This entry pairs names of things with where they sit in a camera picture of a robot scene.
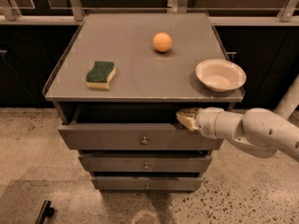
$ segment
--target white pole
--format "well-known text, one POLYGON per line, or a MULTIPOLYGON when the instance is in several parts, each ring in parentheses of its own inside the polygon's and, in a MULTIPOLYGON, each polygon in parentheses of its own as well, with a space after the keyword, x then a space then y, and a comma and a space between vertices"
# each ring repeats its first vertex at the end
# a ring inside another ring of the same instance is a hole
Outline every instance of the white pole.
POLYGON ((299 75, 289 87, 283 96, 274 113, 280 115, 284 119, 288 119, 292 112, 299 105, 299 75))

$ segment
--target black object on floor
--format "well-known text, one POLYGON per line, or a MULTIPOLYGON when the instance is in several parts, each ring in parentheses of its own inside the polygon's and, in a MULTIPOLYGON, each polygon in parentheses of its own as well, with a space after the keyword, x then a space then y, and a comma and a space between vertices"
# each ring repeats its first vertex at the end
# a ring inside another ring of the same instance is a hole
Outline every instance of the black object on floor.
POLYGON ((50 207, 51 202, 46 200, 40 209, 36 224, 43 224, 46 217, 51 218, 54 214, 54 208, 50 207))

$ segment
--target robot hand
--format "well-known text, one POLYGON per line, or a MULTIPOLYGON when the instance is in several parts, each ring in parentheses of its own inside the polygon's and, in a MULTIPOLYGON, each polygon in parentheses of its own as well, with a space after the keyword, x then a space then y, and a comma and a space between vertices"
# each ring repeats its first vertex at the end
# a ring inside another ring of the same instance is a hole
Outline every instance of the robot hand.
POLYGON ((208 138, 227 140, 259 158, 273 157, 281 150, 299 162, 299 128, 281 116, 261 108, 244 115, 221 108, 192 108, 177 112, 178 121, 208 138))

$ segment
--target gray tabletop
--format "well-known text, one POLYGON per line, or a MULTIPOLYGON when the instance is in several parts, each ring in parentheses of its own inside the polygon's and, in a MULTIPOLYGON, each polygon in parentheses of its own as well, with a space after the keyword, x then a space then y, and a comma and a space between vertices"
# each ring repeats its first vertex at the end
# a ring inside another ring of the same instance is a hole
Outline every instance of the gray tabletop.
POLYGON ((195 75, 206 59, 224 59, 205 14, 91 14, 46 99, 113 102, 240 102, 243 90, 217 93, 195 75), (153 37, 167 32, 173 47, 159 53, 153 37), (87 88, 95 61, 112 61, 117 73, 110 90, 87 88))

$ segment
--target black cabinet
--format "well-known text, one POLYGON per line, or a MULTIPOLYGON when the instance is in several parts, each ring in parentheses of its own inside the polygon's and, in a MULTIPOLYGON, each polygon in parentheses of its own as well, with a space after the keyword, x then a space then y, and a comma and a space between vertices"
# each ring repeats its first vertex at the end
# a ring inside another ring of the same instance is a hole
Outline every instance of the black cabinet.
POLYGON ((247 74, 245 98, 236 107, 275 108, 299 72, 297 27, 217 27, 226 51, 247 74))
POLYGON ((77 26, 0 26, 0 106, 51 106, 42 89, 77 26))

